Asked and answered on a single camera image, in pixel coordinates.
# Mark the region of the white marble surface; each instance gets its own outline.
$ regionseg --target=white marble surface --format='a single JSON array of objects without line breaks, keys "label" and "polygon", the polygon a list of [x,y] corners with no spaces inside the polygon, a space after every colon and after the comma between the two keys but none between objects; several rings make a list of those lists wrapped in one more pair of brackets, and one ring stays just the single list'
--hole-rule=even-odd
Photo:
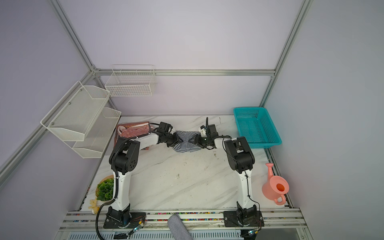
[{"label": "white marble surface", "polygon": [[[157,116],[157,117],[122,117],[123,122],[150,121],[171,124],[177,130],[197,131],[205,125],[215,124],[220,135],[238,137],[235,118],[226,116]],[[89,200],[95,198],[97,184],[111,175],[108,163],[113,149],[113,142],[92,182],[91,188],[82,206],[82,211],[89,211]],[[252,149],[255,164],[252,170],[252,192],[261,208],[281,208],[274,201],[264,197],[262,185],[267,181],[268,159],[263,149]],[[181,209],[225,209],[236,208],[237,172],[228,164],[223,149],[177,153],[166,144],[157,144],[149,150],[141,150],[139,161],[132,172],[129,198],[132,210],[181,210]]]}]

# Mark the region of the white wire rack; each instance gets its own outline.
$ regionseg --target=white wire rack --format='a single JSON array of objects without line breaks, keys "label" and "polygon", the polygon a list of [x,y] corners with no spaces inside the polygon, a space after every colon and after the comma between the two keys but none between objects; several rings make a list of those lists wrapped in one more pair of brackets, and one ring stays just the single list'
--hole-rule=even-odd
[{"label": "white wire rack", "polygon": [[47,125],[40,123],[62,141],[84,141],[109,99],[109,91],[83,86]]},{"label": "white wire rack", "polygon": [[101,158],[121,115],[105,108],[109,96],[108,90],[78,81],[40,123],[82,158]]},{"label": "white wire rack", "polygon": [[72,149],[82,158],[101,158],[120,115],[120,111],[103,108],[85,140],[76,142]]},{"label": "white wire rack", "polygon": [[105,89],[112,97],[152,96],[156,87],[153,65],[111,65],[112,75]]}]

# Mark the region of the green plant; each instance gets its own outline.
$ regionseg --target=green plant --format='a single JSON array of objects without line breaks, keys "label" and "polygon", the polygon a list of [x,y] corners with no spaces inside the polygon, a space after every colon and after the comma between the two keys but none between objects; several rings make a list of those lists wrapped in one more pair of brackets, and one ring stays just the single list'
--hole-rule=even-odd
[{"label": "green plant", "polygon": [[99,189],[98,192],[96,192],[96,195],[98,195],[97,200],[100,201],[109,201],[113,197],[113,182],[114,179],[107,179],[103,181],[102,183],[97,185],[97,188]]}]

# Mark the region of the watering can spout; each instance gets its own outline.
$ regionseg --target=watering can spout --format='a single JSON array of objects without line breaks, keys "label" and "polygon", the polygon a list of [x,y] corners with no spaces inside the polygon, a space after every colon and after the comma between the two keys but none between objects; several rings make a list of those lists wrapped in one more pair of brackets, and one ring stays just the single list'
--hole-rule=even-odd
[{"label": "watering can spout", "polygon": [[273,171],[272,171],[273,163],[266,163],[265,165],[268,167],[268,180],[269,180],[273,176]]}]

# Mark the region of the robotic arm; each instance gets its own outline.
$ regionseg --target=robotic arm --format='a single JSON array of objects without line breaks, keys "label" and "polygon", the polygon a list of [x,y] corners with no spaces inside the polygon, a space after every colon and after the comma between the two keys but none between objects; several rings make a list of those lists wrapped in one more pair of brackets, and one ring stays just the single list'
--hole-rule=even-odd
[{"label": "robotic arm", "polygon": [[[206,126],[202,126],[200,132],[202,134],[197,134],[191,142],[201,148],[223,148],[227,153],[229,166],[238,173],[239,195],[236,215],[239,224],[246,226],[257,215],[257,208],[252,200],[251,188],[251,174],[255,163],[252,151],[245,137],[231,139],[230,136],[219,136],[215,125],[208,125],[208,118]],[[132,216],[133,213],[129,212],[128,193],[131,172],[137,165],[139,150],[159,143],[166,143],[167,147],[172,147],[178,143],[178,140],[177,134],[172,133],[172,126],[164,122],[161,122],[149,134],[130,139],[121,137],[118,139],[109,159],[115,177],[114,199],[108,208],[104,228],[127,228],[132,226],[130,225],[133,222],[131,220],[135,218]]]}]

